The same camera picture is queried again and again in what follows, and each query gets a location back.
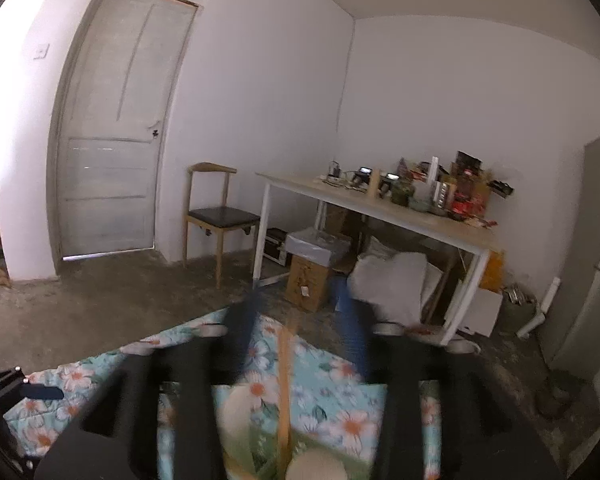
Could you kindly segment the wooden chopstick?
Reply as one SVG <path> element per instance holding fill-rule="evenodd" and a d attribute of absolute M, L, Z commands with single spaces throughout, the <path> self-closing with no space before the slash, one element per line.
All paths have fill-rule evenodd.
<path fill-rule="evenodd" d="M 290 383 L 292 375 L 292 333 L 283 326 L 278 334 L 278 427 L 277 427 L 277 478 L 285 479 L 291 461 Z"/>

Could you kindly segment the grey refrigerator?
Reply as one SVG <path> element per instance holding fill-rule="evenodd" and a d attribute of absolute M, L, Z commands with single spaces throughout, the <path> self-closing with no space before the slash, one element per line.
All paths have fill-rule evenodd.
<path fill-rule="evenodd" d="M 600 137 L 584 148 L 577 220 L 539 342 L 548 367 L 589 382 L 600 406 Z"/>

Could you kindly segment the mint green utensil holder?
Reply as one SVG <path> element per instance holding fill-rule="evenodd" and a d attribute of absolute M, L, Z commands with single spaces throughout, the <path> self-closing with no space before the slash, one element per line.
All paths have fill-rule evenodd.
<path fill-rule="evenodd" d="M 220 407 L 233 387 L 215 390 L 218 421 Z M 251 474 L 257 479 L 277 478 L 278 405 L 269 404 L 251 395 L 252 409 L 250 441 L 252 468 L 232 472 L 230 478 L 241 479 Z M 366 432 L 360 442 L 346 437 L 343 423 L 347 411 L 326 410 L 321 404 L 291 405 L 291 461 L 285 479 L 368 479 L 372 470 L 374 449 L 365 444 Z"/>

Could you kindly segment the white pillow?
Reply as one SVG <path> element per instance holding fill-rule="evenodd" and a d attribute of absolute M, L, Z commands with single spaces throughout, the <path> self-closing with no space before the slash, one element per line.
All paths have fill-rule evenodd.
<path fill-rule="evenodd" d="M 372 236 L 348 285 L 351 296 L 372 304 L 378 318 L 411 327 L 420 324 L 442 275 L 422 252 L 398 252 Z"/>

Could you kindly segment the floral blue tablecloth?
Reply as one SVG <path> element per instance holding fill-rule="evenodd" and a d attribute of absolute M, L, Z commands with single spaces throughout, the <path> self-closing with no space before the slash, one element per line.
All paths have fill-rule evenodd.
<path fill-rule="evenodd" d="M 5 414 L 5 422 L 24 455 L 43 456 L 78 409 L 124 356 L 181 344 L 199 334 L 202 326 L 221 322 L 223 316 L 223 311 L 215 311 L 134 341 L 118 350 L 29 374 L 30 382 L 57 387 L 64 396 L 53 401 L 22 400 Z M 252 334 L 245 374 L 241 379 L 250 387 L 253 396 L 277 405 L 277 343 L 281 327 L 274 318 L 260 316 Z M 366 432 L 365 444 L 374 449 L 375 455 L 385 404 L 385 387 L 363 384 L 349 361 L 316 348 L 301 337 L 294 338 L 292 348 L 294 365 L 290 408 L 294 403 L 301 406 L 316 403 L 329 411 L 347 411 L 349 415 L 343 423 L 346 437 L 358 443 Z"/>

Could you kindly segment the cardboard box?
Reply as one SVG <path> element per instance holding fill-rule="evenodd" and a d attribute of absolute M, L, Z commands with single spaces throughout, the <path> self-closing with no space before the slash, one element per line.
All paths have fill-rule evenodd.
<path fill-rule="evenodd" d="M 294 255 L 288 276 L 285 298 L 306 312 L 317 312 L 326 304 L 332 270 Z"/>

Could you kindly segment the desk clutter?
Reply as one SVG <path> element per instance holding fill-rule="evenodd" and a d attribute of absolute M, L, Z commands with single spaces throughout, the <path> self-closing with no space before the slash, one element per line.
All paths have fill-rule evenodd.
<path fill-rule="evenodd" d="M 393 171 L 367 166 L 344 171 L 338 162 L 331 162 L 328 173 L 318 180 L 334 188 L 486 229 L 495 224 L 486 218 L 490 197 L 507 198 L 514 194 L 509 183 L 495 179 L 490 170 L 482 168 L 480 159 L 462 151 L 456 153 L 449 169 L 440 164 L 437 156 L 417 164 L 400 159 Z"/>

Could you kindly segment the wooden chair black seat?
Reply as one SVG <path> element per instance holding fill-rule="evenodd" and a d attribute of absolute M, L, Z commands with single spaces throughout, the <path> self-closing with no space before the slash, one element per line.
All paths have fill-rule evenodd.
<path fill-rule="evenodd" d="M 230 179 L 237 174 L 237 169 L 215 164 L 214 162 L 196 162 L 186 169 L 187 185 L 184 197 L 185 212 L 183 216 L 182 263 L 188 261 L 188 233 L 190 226 L 196 226 L 207 236 L 214 235 L 215 245 L 215 287 L 221 288 L 223 272 L 223 255 L 225 235 L 229 232 L 242 231 L 245 235 L 253 234 L 258 238 L 260 217 L 252 212 L 228 206 Z M 221 201 L 218 206 L 193 208 L 192 195 L 195 174 L 222 174 L 223 186 Z"/>

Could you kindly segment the white wooden-top desk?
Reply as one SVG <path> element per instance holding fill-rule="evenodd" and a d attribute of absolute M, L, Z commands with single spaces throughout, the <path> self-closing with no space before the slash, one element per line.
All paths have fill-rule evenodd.
<path fill-rule="evenodd" d="M 461 252 L 471 254 L 471 262 L 460 292 L 454 296 L 450 304 L 451 315 L 432 340 L 434 344 L 442 347 L 451 342 L 460 326 L 464 324 L 464 318 L 472 300 L 474 300 L 490 255 L 498 249 L 492 231 L 468 226 L 434 214 L 417 212 L 391 203 L 388 200 L 368 196 L 347 188 L 336 188 L 336 186 L 329 185 L 317 178 L 279 176 L 278 174 L 267 174 L 266 172 L 260 172 L 258 176 L 264 181 L 264 193 L 252 270 L 253 286 L 266 286 L 275 282 L 274 278 L 262 280 L 261 270 L 265 232 L 268 228 L 268 218 L 270 218 L 271 212 L 271 193 L 273 188 L 280 188 L 318 201 L 314 221 L 316 228 L 321 224 L 324 206 L 331 204 L 359 214 L 365 214 L 367 217 L 376 220 L 385 221 L 398 228 L 437 240 Z"/>

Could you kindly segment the white door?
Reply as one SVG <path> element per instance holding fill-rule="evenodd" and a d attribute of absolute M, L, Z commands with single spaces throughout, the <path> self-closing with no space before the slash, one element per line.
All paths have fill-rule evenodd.
<path fill-rule="evenodd" d="M 63 257 L 154 244 L 162 130 L 195 13 L 176 0 L 99 3 L 61 112 Z"/>

